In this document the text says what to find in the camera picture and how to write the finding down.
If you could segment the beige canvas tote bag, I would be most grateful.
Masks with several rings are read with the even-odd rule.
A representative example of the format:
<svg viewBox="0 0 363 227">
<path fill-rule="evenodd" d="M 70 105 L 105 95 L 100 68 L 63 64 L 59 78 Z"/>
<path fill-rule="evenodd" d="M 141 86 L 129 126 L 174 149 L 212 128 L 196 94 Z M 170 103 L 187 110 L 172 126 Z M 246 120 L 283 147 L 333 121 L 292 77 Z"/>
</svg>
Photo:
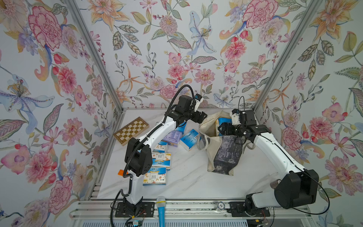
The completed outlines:
<svg viewBox="0 0 363 227">
<path fill-rule="evenodd" d="M 217 135 L 216 120 L 221 117 L 231 119 L 229 113 L 219 111 L 208 115 L 199 125 L 197 147 L 207 153 L 209 172 L 233 176 L 233 170 L 238 165 L 247 146 L 244 144 L 244 137 Z"/>
</svg>

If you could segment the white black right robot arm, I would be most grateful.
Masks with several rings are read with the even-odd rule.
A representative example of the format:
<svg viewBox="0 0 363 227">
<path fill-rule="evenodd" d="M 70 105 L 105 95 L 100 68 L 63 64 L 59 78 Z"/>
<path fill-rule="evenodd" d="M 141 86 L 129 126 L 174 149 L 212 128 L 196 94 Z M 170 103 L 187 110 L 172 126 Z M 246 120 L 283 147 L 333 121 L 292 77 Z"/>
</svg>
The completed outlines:
<svg viewBox="0 0 363 227">
<path fill-rule="evenodd" d="M 222 123 L 218 131 L 222 135 L 244 137 L 253 143 L 271 161 L 280 180 L 273 190 L 247 195 L 245 211 L 255 212 L 266 207 L 292 209 L 315 203 L 318 174 L 294 160 L 267 126 L 258 125 L 253 110 L 234 109 L 230 117 L 231 123 Z"/>
</svg>

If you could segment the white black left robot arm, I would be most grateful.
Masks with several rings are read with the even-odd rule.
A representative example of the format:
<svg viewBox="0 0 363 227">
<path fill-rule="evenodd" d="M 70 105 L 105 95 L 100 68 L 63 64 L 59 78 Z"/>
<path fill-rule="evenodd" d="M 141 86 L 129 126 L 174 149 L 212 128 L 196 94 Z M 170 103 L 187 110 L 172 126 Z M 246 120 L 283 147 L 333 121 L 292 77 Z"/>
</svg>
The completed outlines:
<svg viewBox="0 0 363 227">
<path fill-rule="evenodd" d="M 140 138 L 131 138 L 127 144 L 125 155 L 124 178 L 129 179 L 129 189 L 125 194 L 121 192 L 124 202 L 137 205 L 142 201 L 141 187 L 143 176 L 152 167 L 152 151 L 159 142 L 174 131 L 177 127 L 188 121 L 201 124 L 207 117 L 204 112 L 198 111 L 203 97 L 196 94 L 193 97 L 182 95 L 176 105 L 169 108 L 164 118 L 148 133 Z"/>
</svg>

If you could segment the purple tissue pack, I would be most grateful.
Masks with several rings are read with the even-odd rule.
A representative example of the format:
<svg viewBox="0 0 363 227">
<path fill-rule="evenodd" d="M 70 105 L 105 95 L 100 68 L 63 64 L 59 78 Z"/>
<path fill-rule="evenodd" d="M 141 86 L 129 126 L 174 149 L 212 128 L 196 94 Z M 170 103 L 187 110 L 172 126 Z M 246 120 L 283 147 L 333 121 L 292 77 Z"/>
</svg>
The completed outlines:
<svg viewBox="0 0 363 227">
<path fill-rule="evenodd" d="M 180 131 L 172 131 L 167 134 L 162 141 L 166 142 L 168 145 L 172 147 L 178 147 L 180 139 L 182 138 L 182 132 Z"/>
</svg>

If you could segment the blue white tissue pack left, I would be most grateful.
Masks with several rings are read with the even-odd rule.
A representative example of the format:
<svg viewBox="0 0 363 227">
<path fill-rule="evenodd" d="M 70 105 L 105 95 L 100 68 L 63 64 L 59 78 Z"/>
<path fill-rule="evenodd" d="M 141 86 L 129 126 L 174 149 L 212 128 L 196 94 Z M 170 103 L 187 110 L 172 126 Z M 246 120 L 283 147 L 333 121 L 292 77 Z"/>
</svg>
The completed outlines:
<svg viewBox="0 0 363 227">
<path fill-rule="evenodd" d="M 168 143 L 165 141 L 161 141 L 157 144 L 157 146 L 153 149 L 153 152 L 158 153 L 166 153 L 168 152 Z"/>
</svg>

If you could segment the wooden chessboard box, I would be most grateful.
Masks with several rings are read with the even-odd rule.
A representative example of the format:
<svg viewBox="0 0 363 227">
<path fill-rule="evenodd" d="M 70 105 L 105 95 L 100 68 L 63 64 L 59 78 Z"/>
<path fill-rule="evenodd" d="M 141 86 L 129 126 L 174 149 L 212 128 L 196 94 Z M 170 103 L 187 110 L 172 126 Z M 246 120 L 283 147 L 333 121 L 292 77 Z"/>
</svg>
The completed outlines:
<svg viewBox="0 0 363 227">
<path fill-rule="evenodd" d="M 149 124 L 141 117 L 138 117 L 115 132 L 113 136 L 122 146 L 125 146 L 131 138 L 137 138 L 148 128 Z"/>
</svg>

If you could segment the orange white tissue pack middle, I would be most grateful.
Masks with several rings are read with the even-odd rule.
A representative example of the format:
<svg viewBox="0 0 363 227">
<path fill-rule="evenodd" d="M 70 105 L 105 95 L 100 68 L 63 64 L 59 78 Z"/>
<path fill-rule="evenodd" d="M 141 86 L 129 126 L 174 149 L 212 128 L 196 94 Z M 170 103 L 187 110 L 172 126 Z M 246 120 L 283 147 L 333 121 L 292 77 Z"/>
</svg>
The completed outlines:
<svg viewBox="0 0 363 227">
<path fill-rule="evenodd" d="M 171 153 L 152 152 L 152 166 L 153 167 L 165 167 L 166 170 L 171 169 Z"/>
</svg>

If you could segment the brown cylinder roll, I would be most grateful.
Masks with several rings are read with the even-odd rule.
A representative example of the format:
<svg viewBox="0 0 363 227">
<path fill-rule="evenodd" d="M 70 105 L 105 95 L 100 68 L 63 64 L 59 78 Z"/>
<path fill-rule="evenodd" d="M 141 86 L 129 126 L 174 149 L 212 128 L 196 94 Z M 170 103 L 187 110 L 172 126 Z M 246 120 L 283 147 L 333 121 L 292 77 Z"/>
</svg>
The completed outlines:
<svg viewBox="0 0 363 227">
<path fill-rule="evenodd" d="M 280 180 L 280 179 L 275 180 L 275 181 L 273 181 L 273 182 L 271 182 L 271 183 L 270 183 L 270 187 L 271 187 L 272 189 L 276 189 L 280 182 L 281 182 L 281 180 Z"/>
</svg>

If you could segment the silver round knob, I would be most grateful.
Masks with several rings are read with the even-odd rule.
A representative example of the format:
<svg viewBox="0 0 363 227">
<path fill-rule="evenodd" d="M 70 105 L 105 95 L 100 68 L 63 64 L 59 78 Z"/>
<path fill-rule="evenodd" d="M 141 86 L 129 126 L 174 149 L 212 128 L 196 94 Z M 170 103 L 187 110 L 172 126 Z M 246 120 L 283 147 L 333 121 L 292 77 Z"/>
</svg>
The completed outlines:
<svg viewBox="0 0 363 227">
<path fill-rule="evenodd" d="M 218 201 L 216 203 L 216 207 L 215 207 L 216 212 L 222 212 L 225 210 L 225 208 L 226 208 L 225 204 L 222 201 Z"/>
</svg>

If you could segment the blue microphone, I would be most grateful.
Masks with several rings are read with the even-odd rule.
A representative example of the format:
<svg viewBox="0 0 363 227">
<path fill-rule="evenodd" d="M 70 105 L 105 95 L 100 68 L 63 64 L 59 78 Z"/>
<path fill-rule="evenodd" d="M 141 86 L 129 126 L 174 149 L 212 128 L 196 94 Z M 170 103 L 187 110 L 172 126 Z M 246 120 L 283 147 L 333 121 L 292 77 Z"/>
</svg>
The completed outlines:
<svg viewBox="0 0 363 227">
<path fill-rule="evenodd" d="M 159 226 L 165 227 L 165 207 L 166 207 L 165 197 L 163 196 L 158 197 L 156 206 L 158 210 Z"/>
</svg>

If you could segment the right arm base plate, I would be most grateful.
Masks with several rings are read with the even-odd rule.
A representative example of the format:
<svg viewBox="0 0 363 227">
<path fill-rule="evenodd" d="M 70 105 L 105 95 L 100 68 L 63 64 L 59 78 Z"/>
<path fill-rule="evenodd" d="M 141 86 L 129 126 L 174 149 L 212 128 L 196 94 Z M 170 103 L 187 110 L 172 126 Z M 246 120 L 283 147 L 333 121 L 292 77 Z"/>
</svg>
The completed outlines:
<svg viewBox="0 0 363 227">
<path fill-rule="evenodd" d="M 266 218 L 270 217 L 268 208 L 256 208 L 253 204 L 244 201 L 233 201 L 229 203 L 230 208 L 227 212 L 232 217 L 247 217 L 247 218 Z"/>
</svg>

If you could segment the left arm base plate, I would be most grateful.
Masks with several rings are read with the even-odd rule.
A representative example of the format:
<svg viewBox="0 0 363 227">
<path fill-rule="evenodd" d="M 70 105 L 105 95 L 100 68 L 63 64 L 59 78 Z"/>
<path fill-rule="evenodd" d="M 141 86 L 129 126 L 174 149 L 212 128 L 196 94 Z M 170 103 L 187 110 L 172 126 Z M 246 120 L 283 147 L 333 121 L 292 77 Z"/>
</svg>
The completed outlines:
<svg viewBox="0 0 363 227">
<path fill-rule="evenodd" d="M 141 202 L 136 205 L 130 204 L 128 201 L 119 202 L 115 209 L 114 216 L 116 218 L 145 217 L 152 218 L 155 212 L 154 202 Z"/>
</svg>

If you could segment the aluminium front rail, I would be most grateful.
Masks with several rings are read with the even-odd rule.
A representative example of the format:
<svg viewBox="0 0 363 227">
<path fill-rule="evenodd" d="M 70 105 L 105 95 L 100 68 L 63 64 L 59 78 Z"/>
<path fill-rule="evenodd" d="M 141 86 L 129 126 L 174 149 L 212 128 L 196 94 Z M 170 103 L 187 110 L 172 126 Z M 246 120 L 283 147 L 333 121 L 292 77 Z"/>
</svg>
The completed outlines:
<svg viewBox="0 0 363 227">
<path fill-rule="evenodd" d="M 228 212 L 230 200 L 221 201 L 225 209 L 216 209 L 217 200 L 167 200 L 165 208 L 166 219 L 237 219 Z M 70 213 L 72 220 L 103 219 L 109 220 L 111 200 L 90 200 L 76 203 L 76 208 Z M 310 215 L 294 209 L 268 208 L 271 216 L 267 220 L 277 219 L 312 219 Z"/>
</svg>

